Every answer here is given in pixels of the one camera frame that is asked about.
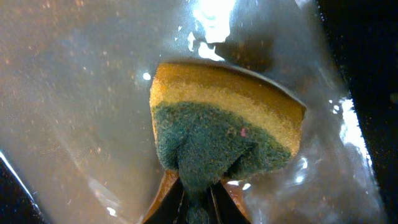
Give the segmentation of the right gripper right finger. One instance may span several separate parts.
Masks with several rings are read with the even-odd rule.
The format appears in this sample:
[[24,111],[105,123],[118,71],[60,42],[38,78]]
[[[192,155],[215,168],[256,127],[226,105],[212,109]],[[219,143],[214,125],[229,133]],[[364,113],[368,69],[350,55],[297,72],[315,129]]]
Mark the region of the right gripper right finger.
[[221,182],[208,188],[208,202],[210,223],[251,224],[233,202]]

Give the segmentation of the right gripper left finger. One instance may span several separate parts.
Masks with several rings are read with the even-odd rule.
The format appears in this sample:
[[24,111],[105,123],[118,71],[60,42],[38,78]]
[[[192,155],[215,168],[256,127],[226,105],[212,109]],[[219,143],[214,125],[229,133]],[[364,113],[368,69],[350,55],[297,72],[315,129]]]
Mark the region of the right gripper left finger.
[[166,170],[143,224],[185,224],[187,198],[178,172]]

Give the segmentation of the yellow green sponge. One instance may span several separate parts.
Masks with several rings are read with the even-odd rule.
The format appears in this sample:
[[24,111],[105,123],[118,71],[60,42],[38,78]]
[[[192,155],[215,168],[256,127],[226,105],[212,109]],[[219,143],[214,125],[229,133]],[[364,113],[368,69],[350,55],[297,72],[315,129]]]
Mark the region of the yellow green sponge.
[[299,151],[305,106],[239,68],[162,63],[149,103],[159,162],[184,188],[186,223],[211,222],[208,188],[217,182],[248,219],[242,191],[226,183],[283,169]]

